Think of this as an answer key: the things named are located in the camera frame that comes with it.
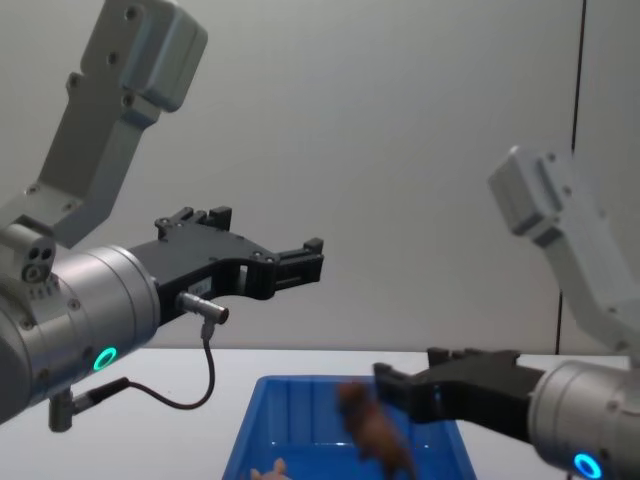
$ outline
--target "brown toy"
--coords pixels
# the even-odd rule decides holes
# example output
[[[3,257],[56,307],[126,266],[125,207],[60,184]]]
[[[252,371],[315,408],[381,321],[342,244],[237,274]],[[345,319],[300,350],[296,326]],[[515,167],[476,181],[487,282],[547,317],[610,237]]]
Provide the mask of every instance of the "brown toy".
[[[368,387],[359,382],[338,385],[338,408],[344,429],[360,451],[360,459],[374,458],[382,466],[385,480],[398,471],[406,471],[416,480],[415,467],[400,432],[387,418],[382,407],[369,395]]]
[[[251,480],[291,480],[289,477],[285,477],[285,473],[287,473],[287,466],[284,460],[279,458],[273,463],[273,471],[264,475],[261,475],[255,468],[251,469]]]

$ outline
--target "silver cylindrical joint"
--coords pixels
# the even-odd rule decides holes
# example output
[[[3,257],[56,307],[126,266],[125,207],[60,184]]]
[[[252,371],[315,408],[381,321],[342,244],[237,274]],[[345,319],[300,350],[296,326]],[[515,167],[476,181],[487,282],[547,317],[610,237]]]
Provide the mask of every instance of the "silver cylindrical joint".
[[[540,457],[584,478],[637,478],[638,379],[635,372],[575,361],[547,372],[529,410]]]
[[[148,342],[160,322],[156,287],[119,247],[55,262],[28,305],[0,296],[0,423]]]

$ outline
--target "blue led ring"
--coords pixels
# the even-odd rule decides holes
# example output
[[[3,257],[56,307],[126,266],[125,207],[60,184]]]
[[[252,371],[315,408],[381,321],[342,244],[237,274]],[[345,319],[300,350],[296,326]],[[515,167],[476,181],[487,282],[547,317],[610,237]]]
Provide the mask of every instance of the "blue led ring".
[[[98,358],[96,358],[96,361],[93,363],[93,369],[97,372],[99,370],[102,370],[105,367],[108,367],[113,363],[113,361],[116,359],[117,356],[118,356],[118,351],[115,348],[113,347],[105,348],[100,353],[100,355],[98,355]]]
[[[578,469],[578,472],[580,472],[580,475],[583,475],[586,478],[593,480],[602,478],[602,469],[591,455],[578,453],[573,458],[573,464]]]

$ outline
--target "cable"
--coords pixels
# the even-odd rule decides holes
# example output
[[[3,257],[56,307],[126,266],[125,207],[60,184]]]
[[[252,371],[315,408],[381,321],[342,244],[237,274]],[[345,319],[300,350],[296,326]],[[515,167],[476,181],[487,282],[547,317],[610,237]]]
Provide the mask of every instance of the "cable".
[[[119,378],[113,382],[102,385],[101,387],[89,390],[84,395],[81,395],[74,399],[74,415],[84,412],[85,410],[95,407],[97,404],[110,398],[127,388],[135,388],[141,392],[150,395],[159,402],[164,403],[168,407],[175,408],[177,410],[195,410],[207,403],[213,394],[213,389],[216,385],[216,367],[213,363],[213,356],[211,355],[211,347],[209,342],[213,337],[215,329],[215,323],[211,319],[205,319],[202,324],[202,330],[200,332],[200,338],[202,338],[202,346],[204,348],[204,354],[207,357],[207,366],[209,367],[209,386],[204,396],[195,403],[178,403],[160,395],[155,390],[142,385],[137,382],[130,381],[127,377]]]
[[[200,408],[202,405],[207,403],[213,394],[213,389],[216,385],[216,368],[213,364],[213,356],[211,355],[211,349],[209,347],[209,341],[206,339],[202,340],[202,345],[204,347],[204,354],[207,357],[207,365],[209,366],[209,386],[207,387],[207,391],[204,396],[195,403],[178,403],[173,400],[169,400],[166,397],[163,397],[158,392],[150,389],[145,385],[141,385],[136,382],[129,382],[129,387],[140,390],[141,392],[146,393],[147,395],[152,396],[159,402],[164,403],[168,407],[175,408],[178,410],[195,410],[196,408]]]

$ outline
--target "black cable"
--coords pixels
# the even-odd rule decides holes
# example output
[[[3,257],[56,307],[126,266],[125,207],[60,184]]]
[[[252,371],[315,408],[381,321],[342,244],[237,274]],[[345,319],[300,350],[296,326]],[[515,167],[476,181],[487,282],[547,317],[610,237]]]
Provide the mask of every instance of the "black cable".
[[[205,322],[202,326],[202,346],[204,348],[204,354],[207,357],[207,365],[209,367],[209,386],[207,387],[207,391],[204,396],[195,403],[178,403],[173,400],[169,400],[168,398],[160,395],[155,390],[150,389],[149,387],[142,385],[137,382],[130,381],[127,377],[119,378],[118,380],[114,380],[113,382],[109,382],[101,387],[94,388],[93,390],[89,390],[84,395],[76,398],[74,400],[74,414],[77,415],[79,413],[84,412],[85,410],[95,407],[97,404],[110,398],[121,391],[131,387],[141,392],[146,393],[147,395],[152,396],[159,402],[164,403],[168,407],[175,408],[178,410],[195,410],[196,408],[201,407],[205,403],[209,401],[211,395],[213,394],[213,389],[216,385],[216,368],[213,363],[213,356],[211,355],[211,347],[209,346],[209,342],[211,341],[211,337],[213,336],[215,325],[212,322]]]
[[[129,382],[129,387],[140,390],[141,392],[146,393],[147,395],[152,396],[159,402],[164,403],[165,405],[176,408],[178,410],[195,410],[196,408],[200,408],[202,405],[207,403],[213,394],[213,389],[216,385],[216,368],[213,364],[213,356],[211,355],[211,348],[209,347],[209,341],[206,339],[202,340],[202,345],[204,347],[204,354],[207,357],[207,365],[209,366],[209,386],[207,387],[207,391],[200,400],[195,403],[178,403],[173,400],[169,400],[168,398],[160,395],[155,390],[150,389],[145,385],[141,385],[136,382]]]
[[[576,93],[573,100],[573,126],[571,129],[571,153],[576,150],[578,135],[578,107],[580,106],[580,86],[582,83],[582,54],[584,52],[584,32],[587,21],[587,0],[582,0],[582,16],[580,18],[580,43],[578,44],[578,70],[576,72]]]
[[[560,341],[562,340],[562,311],[563,311],[564,295],[562,290],[558,294],[558,315],[556,317],[556,348],[554,355],[560,355]]]

